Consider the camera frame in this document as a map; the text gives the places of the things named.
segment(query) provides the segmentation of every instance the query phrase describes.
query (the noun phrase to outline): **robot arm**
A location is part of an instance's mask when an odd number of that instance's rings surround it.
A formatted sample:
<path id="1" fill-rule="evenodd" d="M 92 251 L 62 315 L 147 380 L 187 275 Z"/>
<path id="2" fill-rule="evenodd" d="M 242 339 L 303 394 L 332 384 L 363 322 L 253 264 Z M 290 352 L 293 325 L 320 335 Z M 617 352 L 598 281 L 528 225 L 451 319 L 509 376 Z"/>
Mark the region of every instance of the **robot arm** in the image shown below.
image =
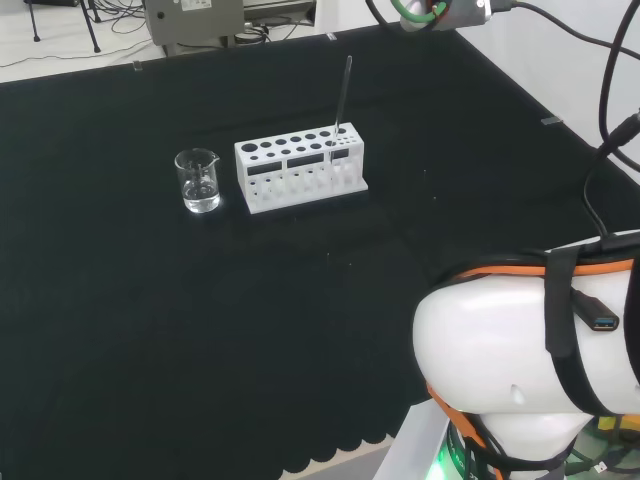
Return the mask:
<path id="1" fill-rule="evenodd" d="M 633 246 L 640 237 L 613 238 L 619 246 L 608 251 L 613 257 L 600 262 L 602 252 L 588 253 L 600 243 L 585 245 L 576 276 L 573 268 L 565 276 L 567 292 L 573 288 L 596 302 L 592 305 L 606 306 L 585 310 L 573 303 L 584 318 L 569 310 L 576 368 L 583 369 L 584 379 L 567 377 L 571 366 L 563 363 L 562 352 L 558 361 L 549 341 L 546 320 L 553 295 L 545 266 L 549 270 L 552 255 L 539 265 L 487 265 L 458 272 L 451 284 L 418 306 L 414 348 L 430 393 L 464 441 L 477 433 L 469 421 L 469 414 L 477 414 L 503 449 L 502 457 L 512 465 L 526 467 L 529 461 L 538 466 L 513 471 L 514 480 L 540 478 L 562 466 L 573 439 L 594 414 L 590 406 L 585 408 L 580 388 L 592 390 L 604 412 L 640 413 L 640 266 L 630 261 L 640 258 L 638 245 Z M 567 305 L 575 301 L 571 296 Z M 601 311 L 619 323 L 602 330 L 597 322 Z M 590 312 L 596 312 L 596 321 L 587 318 Z M 486 447 L 489 441 L 485 437 L 477 443 Z"/>

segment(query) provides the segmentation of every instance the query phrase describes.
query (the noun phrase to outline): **cable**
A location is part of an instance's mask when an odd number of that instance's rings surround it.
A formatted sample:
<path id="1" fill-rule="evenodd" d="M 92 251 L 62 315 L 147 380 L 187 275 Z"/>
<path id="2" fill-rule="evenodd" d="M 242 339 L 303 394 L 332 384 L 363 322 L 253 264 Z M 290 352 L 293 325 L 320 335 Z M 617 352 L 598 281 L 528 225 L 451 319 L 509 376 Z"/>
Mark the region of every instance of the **cable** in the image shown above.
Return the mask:
<path id="1" fill-rule="evenodd" d="M 598 126 L 600 128 L 600 135 L 605 143 L 609 142 L 609 129 L 607 128 L 607 110 L 609 108 L 609 95 L 611 93 L 611 82 L 613 80 L 613 72 L 616 68 L 616 63 L 618 62 L 618 56 L 622 51 L 622 42 L 624 41 L 624 37 L 629 30 L 629 26 L 635 16 L 638 7 L 640 7 L 640 0 L 632 0 L 627 8 L 627 11 L 620 22 L 620 26 L 618 27 L 618 31 L 616 32 L 616 36 L 613 40 L 613 45 L 611 47 L 611 52 L 609 52 L 609 59 L 607 60 L 607 67 L 604 71 L 604 76 L 602 78 L 602 91 L 600 92 L 600 107 L 598 112 Z M 635 170 L 636 172 L 640 172 L 640 166 L 627 157 L 624 153 L 620 151 L 620 149 L 616 148 L 613 151 L 613 154 L 626 166 Z"/>
<path id="2" fill-rule="evenodd" d="M 447 4 L 445 2 L 439 2 L 437 5 L 434 5 L 433 10 L 426 15 L 416 15 L 415 13 L 411 13 L 406 9 L 400 0 L 391 0 L 391 4 L 393 8 L 406 20 L 409 20 L 413 23 L 426 23 L 429 24 L 431 22 L 437 21 L 438 17 L 442 15 L 447 9 Z"/>
<path id="3" fill-rule="evenodd" d="M 582 40 L 587 43 L 591 43 L 593 45 L 600 45 L 601 47 L 605 47 L 605 48 L 613 48 L 613 44 L 609 42 L 598 40 L 597 38 L 593 38 L 593 37 L 588 37 L 587 35 L 583 35 L 582 33 L 575 31 L 569 25 L 561 22 L 556 17 L 551 15 L 549 12 L 541 9 L 540 7 L 536 7 L 535 5 L 531 5 L 530 3 L 526 3 L 526 2 L 513 2 L 512 6 L 514 8 L 525 8 L 527 10 L 531 10 L 532 12 L 537 13 L 538 15 L 542 15 L 544 18 L 546 18 L 552 23 L 555 23 L 558 27 L 563 29 L 565 32 L 567 32 L 570 35 L 573 35 L 579 40 Z M 620 51 L 622 53 L 629 55 L 632 58 L 635 58 L 636 60 L 640 60 L 640 53 L 636 53 L 633 50 L 629 50 L 628 48 L 621 48 Z"/>
<path id="4" fill-rule="evenodd" d="M 284 37 L 282 40 L 287 40 L 291 35 L 293 35 L 293 32 L 295 32 L 296 28 L 298 28 L 299 26 L 300 26 L 300 21 L 296 22 L 296 24 L 293 26 L 291 31 L 289 33 L 287 33 L 287 36 Z"/>
<path id="5" fill-rule="evenodd" d="M 82 59 L 82 58 L 106 57 L 107 55 L 113 55 L 114 53 L 125 52 L 127 50 L 131 50 L 132 48 L 137 47 L 141 43 L 147 43 L 147 42 L 150 42 L 150 41 L 151 41 L 151 39 L 142 40 L 141 42 L 134 43 L 130 47 L 121 48 L 120 50 L 114 50 L 113 52 L 100 53 L 100 54 L 97 54 L 97 55 L 85 55 L 85 56 L 81 56 L 81 57 L 58 57 L 57 55 L 46 55 L 44 57 L 27 57 L 27 58 L 23 58 L 22 60 L 18 60 L 17 62 L 7 63 L 6 65 L 0 65 L 0 68 L 11 67 L 13 65 L 17 65 L 17 64 L 23 63 L 23 62 L 27 62 L 29 60 L 44 60 L 46 58 L 57 58 L 58 60 L 78 60 L 78 59 Z"/>
<path id="6" fill-rule="evenodd" d="M 589 216 L 591 217 L 591 220 L 596 225 L 596 228 L 598 229 L 598 234 L 600 235 L 601 238 L 605 238 L 609 236 L 609 232 L 604 222 L 602 221 L 602 219 L 600 218 L 596 210 L 591 205 L 591 202 L 589 202 L 588 188 L 589 188 L 589 183 L 591 183 L 591 179 L 593 178 L 593 174 L 596 171 L 596 168 L 600 164 L 600 161 L 607 158 L 608 152 L 609 152 L 609 149 L 606 147 L 605 144 L 601 145 L 600 148 L 598 148 L 596 152 L 596 158 L 593 161 L 593 164 L 591 165 L 591 167 L 589 168 L 587 175 L 585 176 L 584 184 L 582 187 L 582 204 L 585 210 L 587 211 L 587 213 L 589 214 Z"/>

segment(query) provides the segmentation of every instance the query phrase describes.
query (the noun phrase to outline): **green light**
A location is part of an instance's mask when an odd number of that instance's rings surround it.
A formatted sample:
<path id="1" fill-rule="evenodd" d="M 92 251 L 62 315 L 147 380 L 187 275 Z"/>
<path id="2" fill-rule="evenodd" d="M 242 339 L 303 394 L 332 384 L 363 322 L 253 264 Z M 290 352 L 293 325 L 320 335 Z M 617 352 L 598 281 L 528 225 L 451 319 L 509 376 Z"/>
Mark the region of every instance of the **green light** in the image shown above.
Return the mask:
<path id="1" fill-rule="evenodd" d="M 440 462 L 435 462 L 431 465 L 429 469 L 429 473 L 427 474 L 427 478 L 425 480 L 445 480 L 444 478 L 444 470 L 442 469 L 442 465 Z"/>

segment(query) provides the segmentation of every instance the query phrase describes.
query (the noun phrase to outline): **black cable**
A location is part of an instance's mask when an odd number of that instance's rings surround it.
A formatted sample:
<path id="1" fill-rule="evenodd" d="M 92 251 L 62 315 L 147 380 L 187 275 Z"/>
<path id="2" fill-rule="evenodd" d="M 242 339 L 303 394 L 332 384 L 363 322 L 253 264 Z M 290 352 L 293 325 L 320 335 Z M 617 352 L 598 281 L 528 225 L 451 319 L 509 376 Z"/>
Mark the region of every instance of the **black cable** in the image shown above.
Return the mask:
<path id="1" fill-rule="evenodd" d="M 589 189 L 589 184 L 591 183 L 591 179 L 593 178 L 593 174 L 596 171 L 596 168 L 598 167 L 598 165 L 603 159 L 607 158 L 608 152 L 609 152 L 609 149 L 605 145 L 601 145 L 600 148 L 598 148 L 596 152 L 596 158 L 593 161 L 591 168 L 589 168 L 587 175 L 585 176 L 584 184 L 582 187 L 582 205 L 584 206 L 585 210 L 591 217 L 591 220 L 593 221 L 596 228 L 598 229 L 598 234 L 600 235 L 601 238 L 608 237 L 609 231 L 607 230 L 607 227 L 605 226 L 604 222 L 602 221 L 602 219 L 600 218 L 596 210 L 591 205 L 591 202 L 589 202 L 588 189 Z"/>
<path id="2" fill-rule="evenodd" d="M 107 55 L 113 55 L 114 53 L 125 52 L 127 50 L 131 50 L 132 48 L 137 47 L 141 43 L 147 43 L 147 42 L 150 42 L 150 41 L 151 41 L 151 39 L 142 40 L 141 42 L 134 43 L 130 47 L 121 48 L 120 50 L 114 50 L 113 52 L 100 53 L 100 54 L 97 54 L 97 55 L 85 55 L 85 56 L 81 56 L 81 57 L 58 57 L 57 55 L 46 55 L 44 57 L 27 57 L 27 58 L 23 58 L 22 60 L 18 60 L 17 62 L 7 63 L 6 65 L 0 65 L 0 68 L 11 67 L 13 65 L 17 65 L 19 63 L 23 63 L 23 62 L 26 62 L 26 61 L 29 61 L 29 60 L 44 60 L 46 58 L 57 58 L 58 60 L 78 60 L 78 59 L 82 59 L 82 58 L 105 57 Z"/>
<path id="3" fill-rule="evenodd" d="M 618 27 L 618 31 L 616 32 L 616 36 L 613 39 L 613 45 L 611 46 L 611 51 L 609 52 L 609 59 L 607 60 L 607 67 L 604 71 L 604 76 L 602 78 L 602 91 L 600 92 L 600 107 L 598 112 L 598 125 L 600 128 L 600 135 L 605 143 L 609 143 L 609 129 L 607 128 L 607 110 L 609 108 L 609 95 L 611 93 L 611 82 L 613 80 L 613 72 L 616 68 L 616 63 L 618 62 L 618 56 L 622 51 L 622 42 L 624 41 L 624 37 L 629 30 L 629 26 L 633 20 L 634 15 L 636 14 L 638 7 L 640 7 L 640 0 L 632 0 L 627 8 L 627 11 L 620 22 L 620 26 Z M 635 170 L 636 172 L 640 172 L 640 166 L 636 164 L 633 160 L 627 157 L 624 153 L 620 151 L 620 149 L 616 148 L 613 151 L 613 154 L 618 157 L 618 159 L 624 163 L 629 168 Z"/>
<path id="4" fill-rule="evenodd" d="M 537 13 L 538 15 L 542 15 L 544 18 L 546 18 L 547 20 L 549 20 L 552 23 L 555 23 L 558 27 L 560 27 L 561 29 L 563 29 L 565 32 L 567 32 L 570 35 L 573 35 L 574 37 L 587 42 L 587 43 L 592 43 L 594 45 L 600 45 L 601 47 L 605 47 L 605 48 L 613 48 L 613 44 L 609 43 L 609 42 L 605 42 L 603 40 L 598 40 L 597 38 L 593 38 L 593 37 L 588 37 L 587 35 L 583 35 L 580 32 L 575 31 L 573 28 L 571 28 L 569 25 L 561 22 L 560 20 L 558 20 L 556 17 L 554 17 L 553 15 L 551 15 L 549 12 L 536 7 L 535 5 L 531 5 L 530 3 L 526 3 L 526 2 L 513 2 L 512 5 L 514 8 L 518 7 L 518 8 L 525 8 L 527 10 L 531 10 L 532 12 Z M 627 55 L 629 55 L 630 57 L 635 58 L 636 60 L 640 60 L 640 53 L 636 53 L 633 50 L 629 50 L 628 48 L 621 48 L 620 51 L 622 53 L 625 53 Z"/>

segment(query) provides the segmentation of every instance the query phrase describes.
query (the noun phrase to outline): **electronic device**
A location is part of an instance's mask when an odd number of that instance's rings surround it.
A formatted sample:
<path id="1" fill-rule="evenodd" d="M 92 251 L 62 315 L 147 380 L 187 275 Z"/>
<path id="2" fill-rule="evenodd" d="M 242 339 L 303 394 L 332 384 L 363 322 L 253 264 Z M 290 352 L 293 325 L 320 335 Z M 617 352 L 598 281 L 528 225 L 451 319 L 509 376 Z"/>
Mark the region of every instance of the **electronic device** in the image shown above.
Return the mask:
<path id="1" fill-rule="evenodd" d="M 312 0 L 145 0 L 145 18 L 156 45 L 206 45 L 245 31 L 245 19 L 304 12 Z"/>

